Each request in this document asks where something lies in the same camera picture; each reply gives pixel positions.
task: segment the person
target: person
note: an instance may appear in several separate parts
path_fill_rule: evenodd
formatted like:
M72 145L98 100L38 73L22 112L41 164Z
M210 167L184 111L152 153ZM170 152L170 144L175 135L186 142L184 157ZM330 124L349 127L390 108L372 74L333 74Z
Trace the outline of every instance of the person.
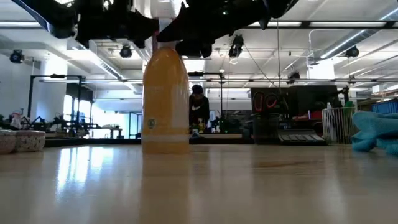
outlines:
M209 99L204 96L203 88L200 85L192 87L192 94L189 97L189 123L199 124L199 119L207 125L210 119Z

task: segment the black cap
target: black cap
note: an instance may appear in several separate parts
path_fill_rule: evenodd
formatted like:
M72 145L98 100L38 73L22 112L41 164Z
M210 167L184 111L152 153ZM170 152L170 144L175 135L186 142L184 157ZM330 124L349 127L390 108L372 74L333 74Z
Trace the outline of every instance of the black cap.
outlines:
M192 87L192 93L193 94L202 94L203 93L203 87L200 85L194 85Z

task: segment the black shirt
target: black shirt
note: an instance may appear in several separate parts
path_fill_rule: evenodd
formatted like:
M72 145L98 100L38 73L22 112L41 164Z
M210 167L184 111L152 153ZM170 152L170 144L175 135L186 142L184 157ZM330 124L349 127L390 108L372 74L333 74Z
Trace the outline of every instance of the black shirt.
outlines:
M210 119L209 99L203 97L201 100L195 100L193 96L189 97L189 124L198 124L199 118L207 124Z

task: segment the blue towel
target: blue towel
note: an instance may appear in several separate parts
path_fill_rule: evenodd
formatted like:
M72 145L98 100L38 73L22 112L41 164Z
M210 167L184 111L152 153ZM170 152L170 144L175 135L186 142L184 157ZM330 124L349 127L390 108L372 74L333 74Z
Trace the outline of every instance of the blue towel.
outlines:
M355 151L369 152L374 147L398 155L398 114L358 112L353 116L359 133L352 137Z

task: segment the wire basket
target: wire basket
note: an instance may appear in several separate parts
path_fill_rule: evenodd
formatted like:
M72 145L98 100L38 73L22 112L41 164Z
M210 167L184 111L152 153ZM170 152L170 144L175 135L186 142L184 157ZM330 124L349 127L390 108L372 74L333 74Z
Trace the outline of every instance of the wire basket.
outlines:
M358 132L353 123L355 108L332 108L322 111L323 138L328 144L351 144Z

